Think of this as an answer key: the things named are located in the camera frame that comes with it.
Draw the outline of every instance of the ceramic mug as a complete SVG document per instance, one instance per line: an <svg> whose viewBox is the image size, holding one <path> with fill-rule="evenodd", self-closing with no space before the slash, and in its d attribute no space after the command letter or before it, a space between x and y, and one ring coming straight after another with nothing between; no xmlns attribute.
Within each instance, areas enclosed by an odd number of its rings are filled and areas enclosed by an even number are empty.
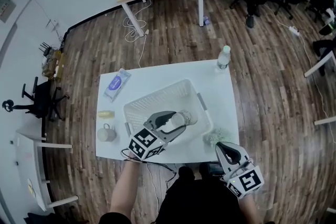
<svg viewBox="0 0 336 224"><path fill-rule="evenodd" d="M104 128L101 128L97 132L97 137L101 142L112 142L114 139L116 139L117 134L114 129L110 127L109 124L105 123Z"/></svg>
<svg viewBox="0 0 336 224"><path fill-rule="evenodd" d="M191 113L186 110L181 110L172 116L172 124L175 128L183 125L194 125L198 121L196 113Z"/></svg>

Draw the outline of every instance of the clear bottle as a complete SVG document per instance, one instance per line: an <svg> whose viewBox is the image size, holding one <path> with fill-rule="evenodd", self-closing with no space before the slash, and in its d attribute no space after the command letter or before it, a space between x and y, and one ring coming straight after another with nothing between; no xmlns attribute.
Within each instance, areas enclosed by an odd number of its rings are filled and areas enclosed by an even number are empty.
<svg viewBox="0 0 336 224"><path fill-rule="evenodd" d="M230 54L231 48L229 46L224 46L223 50L218 55L217 66L219 69L226 69L231 60Z"/></svg>

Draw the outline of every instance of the wet wipes package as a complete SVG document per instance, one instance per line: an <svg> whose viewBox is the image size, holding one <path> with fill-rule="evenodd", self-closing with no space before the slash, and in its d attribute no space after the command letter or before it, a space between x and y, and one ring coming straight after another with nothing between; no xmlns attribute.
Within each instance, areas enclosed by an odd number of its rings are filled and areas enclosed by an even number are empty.
<svg viewBox="0 0 336 224"><path fill-rule="evenodd" d="M104 96L113 102L120 92L121 88L126 84L127 80L130 78L131 74L126 72L124 69L120 69L118 74L111 81L109 86L104 92Z"/></svg>

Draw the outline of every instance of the white plastic basket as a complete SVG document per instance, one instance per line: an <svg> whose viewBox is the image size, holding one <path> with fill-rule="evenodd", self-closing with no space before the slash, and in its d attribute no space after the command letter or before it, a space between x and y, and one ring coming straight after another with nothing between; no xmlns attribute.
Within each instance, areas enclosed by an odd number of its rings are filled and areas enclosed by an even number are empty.
<svg viewBox="0 0 336 224"><path fill-rule="evenodd" d="M201 94L196 93L192 83L185 79L126 104L124 114L129 135L140 131L143 123L156 112L182 110L197 113L198 121L187 126L171 144L199 138L213 129L213 122Z"/></svg>

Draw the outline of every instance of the wooden floor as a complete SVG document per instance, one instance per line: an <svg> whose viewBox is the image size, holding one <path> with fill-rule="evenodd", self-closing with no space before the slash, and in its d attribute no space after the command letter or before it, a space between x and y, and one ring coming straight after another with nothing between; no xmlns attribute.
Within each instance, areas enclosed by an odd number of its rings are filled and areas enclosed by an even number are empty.
<svg viewBox="0 0 336 224"><path fill-rule="evenodd" d="M230 72L233 82L240 144L260 165L265 185L255 197L264 221L314 223L336 197L336 146L324 119L321 97L302 40L276 23L270 10L261 8L255 28L245 27L244 2L229 9L232 0L204 0L211 24L197 25L197 0L153 0L139 16L148 22L142 67L216 59L224 45L232 48ZM131 6L137 11L145 4ZM320 25L312 22L303 6L293 7L294 20L284 12L276 17L300 29L313 63L311 43L320 39ZM73 29L66 40L67 64L60 84L71 96L63 101L65 122L47 126L48 141L71 143L68 150L47 149L48 172L55 199L78 195L75 212L81 219L98 223L108 211L110 196L121 173L121 162L95 156L95 118L99 75L120 68L138 68L143 38L127 43L122 9ZM336 75L328 63L326 76L315 73L329 116L336 115ZM336 136L336 125L332 124ZM172 173L149 165L161 204L165 180ZM66 207L58 207L63 213ZM133 223L150 223L156 217L156 197L145 165Z"/></svg>

